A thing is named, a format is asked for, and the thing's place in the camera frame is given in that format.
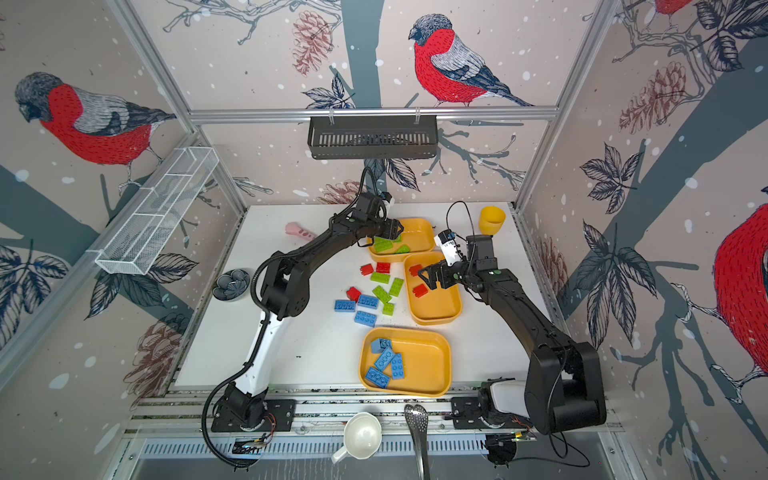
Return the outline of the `blue brick bottom vertical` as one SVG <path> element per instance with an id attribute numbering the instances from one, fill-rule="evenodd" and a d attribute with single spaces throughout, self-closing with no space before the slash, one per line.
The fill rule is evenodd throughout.
<path id="1" fill-rule="evenodd" d="M 385 348 L 379 355 L 374 363 L 374 367 L 380 371 L 384 371 L 395 358 L 395 352 L 391 347 Z"/>

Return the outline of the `blue roof-shaped brick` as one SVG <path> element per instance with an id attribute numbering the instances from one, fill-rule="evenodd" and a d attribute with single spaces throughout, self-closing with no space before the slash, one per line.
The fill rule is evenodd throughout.
<path id="1" fill-rule="evenodd" d="M 385 350 L 391 349 L 392 343 L 389 339 L 377 338 L 371 342 L 370 346 L 371 346 L 372 353 L 379 355 L 383 353 Z"/>

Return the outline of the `blue brick horizontal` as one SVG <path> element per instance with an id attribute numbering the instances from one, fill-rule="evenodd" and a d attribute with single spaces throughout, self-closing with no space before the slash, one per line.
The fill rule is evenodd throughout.
<path id="1" fill-rule="evenodd" d="M 370 367 L 365 374 L 365 381 L 376 388 L 386 389 L 391 378 L 375 367 Z"/>

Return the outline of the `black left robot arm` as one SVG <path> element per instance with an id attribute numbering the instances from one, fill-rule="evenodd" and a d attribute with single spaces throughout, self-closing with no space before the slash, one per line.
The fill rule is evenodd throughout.
<path id="1" fill-rule="evenodd" d="M 389 216 L 392 195 L 377 187 L 370 168 L 363 169 L 353 201 L 333 214 L 325 231 L 305 245 L 274 252 L 256 269 L 250 298 L 260 310 L 257 335 L 243 366 L 216 385 L 203 404 L 201 431 L 209 432 L 210 414 L 222 414 L 235 430 L 253 431 L 267 418 L 266 396 L 287 321 L 309 305 L 310 279 L 328 260 L 359 241 L 395 239 L 402 223 Z"/>

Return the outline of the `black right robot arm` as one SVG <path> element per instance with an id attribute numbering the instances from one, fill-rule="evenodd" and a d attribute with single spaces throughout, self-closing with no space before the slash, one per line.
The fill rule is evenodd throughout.
<path id="1" fill-rule="evenodd" d="M 526 417 L 543 434 L 599 426 L 607 419 L 600 359 L 587 342 L 575 342 L 532 302 L 518 278 L 498 266 L 489 235 L 469 235 L 468 252 L 446 229 L 436 236 L 444 259 L 421 268 L 431 290 L 456 284 L 505 321 L 529 357 L 523 401 Z"/>

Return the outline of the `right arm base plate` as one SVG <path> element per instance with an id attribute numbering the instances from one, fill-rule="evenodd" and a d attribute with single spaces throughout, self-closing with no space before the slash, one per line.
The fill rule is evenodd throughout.
<path id="1" fill-rule="evenodd" d="M 533 428 L 532 422 L 514 413 L 501 413 L 481 402 L 478 397 L 452 397 L 450 413 L 445 417 L 456 430 Z"/>

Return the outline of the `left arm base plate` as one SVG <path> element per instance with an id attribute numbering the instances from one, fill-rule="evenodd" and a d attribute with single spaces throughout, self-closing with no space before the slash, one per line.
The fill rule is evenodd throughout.
<path id="1" fill-rule="evenodd" d="M 293 399 L 256 400 L 248 405 L 219 400 L 214 407 L 211 430 L 215 433 L 288 432 L 296 405 Z"/>

